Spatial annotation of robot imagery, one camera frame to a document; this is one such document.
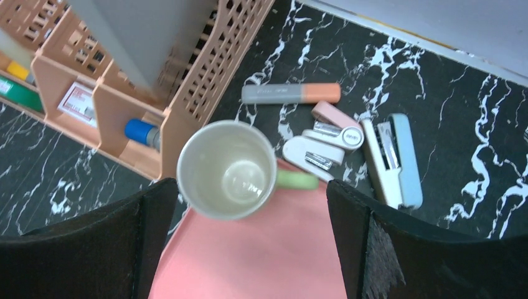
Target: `white label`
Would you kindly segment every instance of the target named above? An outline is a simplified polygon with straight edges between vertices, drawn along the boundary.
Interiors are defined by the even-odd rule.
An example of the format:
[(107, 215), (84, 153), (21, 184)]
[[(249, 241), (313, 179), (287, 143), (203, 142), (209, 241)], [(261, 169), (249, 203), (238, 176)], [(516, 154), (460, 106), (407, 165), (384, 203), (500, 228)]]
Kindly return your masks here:
[(356, 146), (363, 140), (363, 134), (357, 128), (348, 128), (343, 133), (343, 141), (351, 146)]
[(93, 90), (74, 82), (59, 104), (59, 110), (97, 128), (93, 109)]
[(12, 87), (13, 84), (4, 80), (0, 80), (0, 93), (6, 94), (11, 90)]

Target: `marble surface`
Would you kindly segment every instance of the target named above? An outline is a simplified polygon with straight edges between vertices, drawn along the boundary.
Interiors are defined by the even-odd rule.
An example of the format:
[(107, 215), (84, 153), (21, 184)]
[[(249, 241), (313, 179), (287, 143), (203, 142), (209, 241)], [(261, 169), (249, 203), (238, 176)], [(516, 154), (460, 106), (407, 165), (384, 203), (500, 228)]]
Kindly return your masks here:
[[(213, 118), (286, 140), (311, 128), (311, 105), (242, 105), (245, 84), (339, 82), (337, 107), (377, 123), (409, 116), (423, 206), (411, 215), (479, 237), (527, 232), (525, 88), (291, 1), (277, 1)], [(124, 198), (151, 181), (12, 108), (0, 107), (0, 234)], [(332, 174), (372, 195), (362, 151)], [(172, 232), (186, 211), (180, 203)]]

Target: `cup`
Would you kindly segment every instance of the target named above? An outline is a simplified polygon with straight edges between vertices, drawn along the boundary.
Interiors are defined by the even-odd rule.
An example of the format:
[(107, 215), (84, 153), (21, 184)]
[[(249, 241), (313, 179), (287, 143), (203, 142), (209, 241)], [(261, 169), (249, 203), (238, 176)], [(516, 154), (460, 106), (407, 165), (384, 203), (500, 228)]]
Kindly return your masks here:
[(313, 190), (316, 176), (278, 169), (275, 151), (258, 129), (216, 121), (187, 141), (176, 168), (182, 197), (198, 213), (235, 220), (253, 214), (276, 188)]

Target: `pink mat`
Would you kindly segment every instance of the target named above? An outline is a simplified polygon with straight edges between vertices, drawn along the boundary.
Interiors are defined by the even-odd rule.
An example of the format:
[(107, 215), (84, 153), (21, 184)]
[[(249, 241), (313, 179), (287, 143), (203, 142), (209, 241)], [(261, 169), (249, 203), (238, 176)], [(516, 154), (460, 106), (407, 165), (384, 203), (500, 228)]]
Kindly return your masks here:
[[(279, 160), (280, 168), (294, 169)], [(277, 190), (256, 214), (215, 221), (190, 210), (167, 244), (149, 299), (346, 298), (326, 203)]]

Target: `blue cylinder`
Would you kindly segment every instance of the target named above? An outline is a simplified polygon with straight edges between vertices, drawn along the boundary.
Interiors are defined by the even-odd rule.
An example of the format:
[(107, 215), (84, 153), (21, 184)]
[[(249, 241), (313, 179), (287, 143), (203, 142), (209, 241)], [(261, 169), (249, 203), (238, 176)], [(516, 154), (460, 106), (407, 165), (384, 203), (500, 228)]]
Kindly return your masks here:
[(155, 128), (154, 125), (133, 118), (128, 121), (125, 126), (125, 135), (128, 139), (132, 139), (144, 145), (149, 145), (147, 136), (153, 128)]

